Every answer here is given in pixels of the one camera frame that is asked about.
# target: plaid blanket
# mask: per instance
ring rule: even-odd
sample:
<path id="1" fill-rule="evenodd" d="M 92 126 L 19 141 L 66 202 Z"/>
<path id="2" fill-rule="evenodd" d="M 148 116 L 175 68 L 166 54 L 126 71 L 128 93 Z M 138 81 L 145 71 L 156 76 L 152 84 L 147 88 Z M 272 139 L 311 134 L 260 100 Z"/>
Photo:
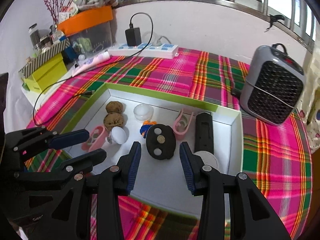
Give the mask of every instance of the plaid blanket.
<path id="1" fill-rule="evenodd" d="M 135 57 L 112 63 L 65 82 L 41 107 L 37 122 L 45 122 L 73 95 L 96 90 L 104 82 L 147 88 L 195 98 L 240 110 L 230 94 L 241 89 L 249 65 L 208 52 L 179 49 L 173 60 Z M 49 130 L 61 132 L 86 97 L 72 99 L 47 124 Z M 279 127 L 265 124 L 242 113 L 244 127 L 243 170 L 255 182 L 275 209 L 292 239 L 303 231 L 312 191 L 311 159 L 305 128 L 294 112 Z M 66 160 L 63 151 L 49 150 L 26 162 L 29 171 L 50 171 Z M 95 207 L 92 203 L 92 239 L 96 239 Z M 196 239 L 199 221 L 164 212 L 130 197 L 119 198 L 125 239 Z M 226 224 L 225 239 L 230 225 Z"/>

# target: pink plastic holder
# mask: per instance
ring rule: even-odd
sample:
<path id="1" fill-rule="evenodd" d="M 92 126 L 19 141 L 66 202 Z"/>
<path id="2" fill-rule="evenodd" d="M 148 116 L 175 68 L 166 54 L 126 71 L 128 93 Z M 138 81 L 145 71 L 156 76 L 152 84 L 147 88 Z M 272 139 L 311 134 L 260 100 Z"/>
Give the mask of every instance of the pink plastic holder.
<path id="1" fill-rule="evenodd" d="M 97 126 L 90 133 L 89 140 L 87 140 L 85 143 L 82 143 L 81 149 L 86 152 L 92 152 L 100 149 L 104 145 L 106 137 L 108 136 L 109 133 L 104 126 Z"/>
<path id="2" fill-rule="evenodd" d="M 193 117 L 194 117 L 194 113 L 192 112 L 188 122 L 188 119 L 183 115 L 183 109 L 181 109 L 180 114 L 177 117 L 177 119 L 174 121 L 173 127 L 172 127 L 174 135 L 176 136 L 176 139 L 178 141 L 181 141 L 184 139 L 186 133 L 189 130 Z"/>

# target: white cable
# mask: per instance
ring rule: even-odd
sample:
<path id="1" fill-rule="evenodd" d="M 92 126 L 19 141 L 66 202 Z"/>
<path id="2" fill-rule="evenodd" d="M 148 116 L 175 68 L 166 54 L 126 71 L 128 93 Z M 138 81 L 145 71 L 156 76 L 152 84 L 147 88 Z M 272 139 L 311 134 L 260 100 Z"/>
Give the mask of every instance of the white cable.
<path id="1" fill-rule="evenodd" d="M 165 38 L 169 42 L 169 44 L 172 44 L 171 41 L 166 36 L 160 36 L 160 38 L 157 41 L 154 41 L 152 43 L 152 46 L 161 46 L 162 45 L 162 43 L 161 43 L 162 38 Z"/>
<path id="2" fill-rule="evenodd" d="M 258 87 L 257 87 L 257 86 L 255 86 L 255 85 L 252 85 L 252 84 L 251 84 L 247 79 L 245 79 L 245 81 L 246 81 L 250 86 L 252 86 L 252 87 L 254 87 L 254 88 L 256 88 L 256 89 L 259 89 L 260 91 L 262 91 L 262 92 L 264 92 L 264 93 L 268 94 L 269 96 L 274 97 L 275 99 L 279 100 L 281 103 L 285 104 L 286 106 L 291 107 L 291 108 L 295 108 L 294 106 L 290 106 L 290 105 L 288 105 L 286 102 L 284 102 L 284 101 L 282 101 L 281 99 L 277 98 L 276 96 L 274 96 L 274 95 L 272 95 L 272 94 L 268 93 L 267 91 L 264 91 L 263 89 L 258 88 Z"/>

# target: space heater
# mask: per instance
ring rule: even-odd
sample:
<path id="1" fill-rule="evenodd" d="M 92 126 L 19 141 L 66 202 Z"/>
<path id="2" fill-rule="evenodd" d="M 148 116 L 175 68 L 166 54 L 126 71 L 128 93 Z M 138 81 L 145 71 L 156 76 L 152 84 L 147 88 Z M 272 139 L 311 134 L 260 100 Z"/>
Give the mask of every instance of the space heater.
<path id="1" fill-rule="evenodd" d="M 241 107 L 268 124 L 280 125 L 294 110 L 305 82 L 303 69 L 288 56 L 283 44 L 260 46 L 241 91 Z"/>

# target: black cable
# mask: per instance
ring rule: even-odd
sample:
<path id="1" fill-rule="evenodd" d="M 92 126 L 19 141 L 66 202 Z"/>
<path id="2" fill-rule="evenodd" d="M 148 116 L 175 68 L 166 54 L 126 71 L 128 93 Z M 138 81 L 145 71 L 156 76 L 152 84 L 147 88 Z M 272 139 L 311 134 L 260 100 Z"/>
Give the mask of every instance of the black cable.
<path id="1" fill-rule="evenodd" d="M 42 125 L 45 125 L 46 123 L 50 122 L 51 120 L 53 120 L 53 119 L 58 115 L 58 113 L 61 111 L 61 109 L 63 109 L 63 108 L 69 103 L 69 101 L 70 101 L 71 99 L 73 99 L 73 98 L 75 98 L 75 97 L 77 97 L 77 96 L 81 96 L 81 95 L 84 95 L 84 94 L 85 94 L 85 93 L 82 93 L 82 94 L 73 95 L 71 98 L 68 99 L 67 102 L 65 102 L 65 104 L 64 104 L 52 117 L 50 117 L 49 120 L 47 120 L 47 121 L 45 121 L 45 122 L 43 122 L 43 123 L 41 123 L 41 124 L 38 124 L 38 123 L 36 122 L 36 118 L 35 118 L 36 105 L 37 105 L 37 102 L 38 102 L 40 96 L 41 96 L 48 88 L 50 88 L 50 87 L 52 87 L 52 86 L 54 86 L 54 85 L 56 85 L 56 84 L 59 84 L 59 83 L 61 83 L 61 82 L 65 82 L 65 81 L 67 81 L 67 80 L 70 80 L 70 79 L 72 79 L 72 78 L 75 78 L 75 77 L 77 77 L 77 76 L 79 76 L 79 75 L 85 74 L 85 73 L 87 73 L 87 72 L 94 71 L 94 70 L 96 70 L 96 69 L 99 69 L 99 68 L 102 68 L 102 67 L 106 67 L 106 66 L 108 66 L 108 65 L 115 64 L 115 63 L 119 63 L 119 62 L 122 62 L 122 61 L 124 61 L 124 60 L 126 60 L 126 59 L 132 58 L 132 57 L 134 57 L 135 55 L 140 54 L 143 50 L 146 49 L 146 47 L 149 46 L 149 44 L 151 43 L 152 37 L 153 37 L 153 21 L 152 21 L 152 18 L 151 18 L 150 15 L 148 15 L 147 13 L 144 13 L 144 12 L 136 13 L 136 14 L 134 14 L 134 15 L 131 17 L 131 19 L 130 19 L 130 26 L 132 25 L 132 18 L 133 18 L 135 15 L 137 15 L 137 14 L 145 14 L 145 15 L 147 15 L 147 16 L 150 18 L 150 21 L 151 21 L 151 36 L 150 36 L 150 40 L 149 40 L 149 42 L 144 46 L 144 48 L 141 49 L 141 50 L 139 50 L 138 52 L 132 54 L 131 56 L 125 57 L 125 58 L 123 58 L 123 59 L 121 59 L 121 60 L 114 61 L 114 62 L 111 62 L 111 63 L 109 63 L 109 64 L 107 64 L 107 65 L 103 65 L 103 66 L 96 67 L 96 68 L 93 68 L 93 69 L 89 69 L 89 70 L 84 71 L 84 72 L 81 72 L 81 73 L 79 73 L 79 74 L 77 74 L 77 75 L 75 75 L 75 76 L 73 76 L 73 77 L 69 77 L 69 78 L 60 80 L 60 81 L 55 82 L 55 83 L 51 84 L 50 86 L 46 87 L 46 88 L 40 93 L 40 95 L 38 96 L 38 98 L 37 98 L 37 100 L 36 100 L 36 102 L 35 102 L 35 106 L 33 107 L 33 113 L 32 113 L 32 115 L 33 115 L 33 122 L 34 122 L 35 126 L 42 126 Z"/>

